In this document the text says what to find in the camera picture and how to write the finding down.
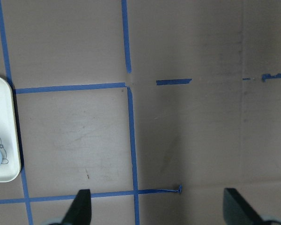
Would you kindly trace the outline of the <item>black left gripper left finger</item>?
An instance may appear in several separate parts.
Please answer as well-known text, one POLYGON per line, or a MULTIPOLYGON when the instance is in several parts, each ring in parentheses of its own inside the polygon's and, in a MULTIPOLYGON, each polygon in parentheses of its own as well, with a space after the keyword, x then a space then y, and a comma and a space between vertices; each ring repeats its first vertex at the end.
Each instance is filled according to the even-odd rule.
POLYGON ((61 225, 89 225, 91 223, 91 193, 89 189, 78 191, 61 225))

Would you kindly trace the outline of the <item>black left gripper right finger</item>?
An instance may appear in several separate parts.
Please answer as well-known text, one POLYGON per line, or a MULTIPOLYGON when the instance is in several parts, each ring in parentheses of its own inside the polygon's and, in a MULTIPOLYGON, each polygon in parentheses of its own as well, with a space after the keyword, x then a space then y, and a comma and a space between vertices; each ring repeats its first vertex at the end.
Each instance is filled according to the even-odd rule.
POLYGON ((266 225, 266 221, 235 188, 224 189, 222 209, 227 225, 266 225))

